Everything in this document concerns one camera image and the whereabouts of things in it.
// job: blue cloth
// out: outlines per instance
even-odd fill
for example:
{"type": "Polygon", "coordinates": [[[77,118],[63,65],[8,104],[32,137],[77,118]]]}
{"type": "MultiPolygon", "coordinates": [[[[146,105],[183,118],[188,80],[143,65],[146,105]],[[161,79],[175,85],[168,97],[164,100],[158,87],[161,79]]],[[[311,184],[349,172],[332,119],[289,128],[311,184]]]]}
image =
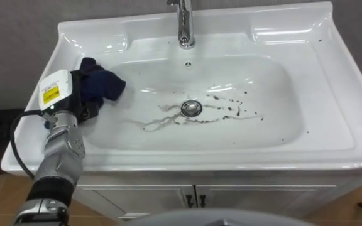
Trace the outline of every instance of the blue cloth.
{"type": "Polygon", "coordinates": [[[115,101],[125,89],[125,81],[98,65],[93,58],[83,58],[79,70],[86,75],[81,81],[80,96],[83,103],[96,102],[101,107],[103,98],[115,101]]]}

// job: faucet spout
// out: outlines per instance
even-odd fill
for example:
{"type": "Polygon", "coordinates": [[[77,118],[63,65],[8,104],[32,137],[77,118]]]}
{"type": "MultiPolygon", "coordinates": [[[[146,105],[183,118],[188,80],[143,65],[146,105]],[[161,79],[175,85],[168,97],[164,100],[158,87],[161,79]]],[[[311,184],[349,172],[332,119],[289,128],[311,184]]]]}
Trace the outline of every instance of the faucet spout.
{"type": "Polygon", "coordinates": [[[167,4],[177,5],[178,40],[181,48],[191,49],[195,45],[191,0],[168,0],[167,4]]]}

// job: label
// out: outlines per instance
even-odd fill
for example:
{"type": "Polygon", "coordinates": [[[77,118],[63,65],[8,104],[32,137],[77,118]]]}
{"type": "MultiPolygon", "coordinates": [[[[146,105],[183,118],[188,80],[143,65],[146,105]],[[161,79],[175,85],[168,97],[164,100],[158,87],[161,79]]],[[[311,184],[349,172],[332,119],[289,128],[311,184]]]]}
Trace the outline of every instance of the label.
{"type": "Polygon", "coordinates": [[[56,85],[50,89],[47,89],[47,91],[45,91],[43,94],[44,104],[48,104],[51,100],[53,100],[59,96],[60,96],[60,91],[58,89],[58,85],[56,85]]]}

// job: tile floor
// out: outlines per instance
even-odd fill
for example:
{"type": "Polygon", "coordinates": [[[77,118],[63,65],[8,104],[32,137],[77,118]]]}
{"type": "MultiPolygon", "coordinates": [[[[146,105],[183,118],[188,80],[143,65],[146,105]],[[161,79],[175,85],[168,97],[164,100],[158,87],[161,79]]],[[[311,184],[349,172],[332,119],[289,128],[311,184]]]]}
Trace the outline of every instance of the tile floor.
{"type": "MultiPolygon", "coordinates": [[[[0,175],[0,226],[11,225],[14,214],[25,200],[31,181],[25,177],[0,175]]],[[[311,213],[305,220],[320,226],[362,226],[362,187],[311,213]]],[[[70,225],[113,226],[112,220],[74,201],[70,207],[70,225]]]]}

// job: sink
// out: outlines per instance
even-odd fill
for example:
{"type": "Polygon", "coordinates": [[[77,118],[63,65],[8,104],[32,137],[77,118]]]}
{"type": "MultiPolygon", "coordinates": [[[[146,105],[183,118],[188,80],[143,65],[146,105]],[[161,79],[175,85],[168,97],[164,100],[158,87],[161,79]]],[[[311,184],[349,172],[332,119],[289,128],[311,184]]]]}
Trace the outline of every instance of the sink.
{"type": "MultiPolygon", "coordinates": [[[[93,57],[127,82],[81,125],[86,171],[362,167],[362,74],[331,3],[194,11],[190,50],[177,26],[175,13],[59,24],[41,78],[93,57]]],[[[16,130],[33,171],[47,134],[37,117],[16,130]]],[[[1,166],[21,173],[10,146],[1,166]]]]}
{"type": "Polygon", "coordinates": [[[290,76],[270,58],[193,56],[114,66],[110,58],[97,58],[128,83],[121,100],[83,125],[85,138],[97,147],[249,150],[289,143],[304,131],[290,76]],[[186,100],[200,102],[202,113],[183,117],[186,100]]]}

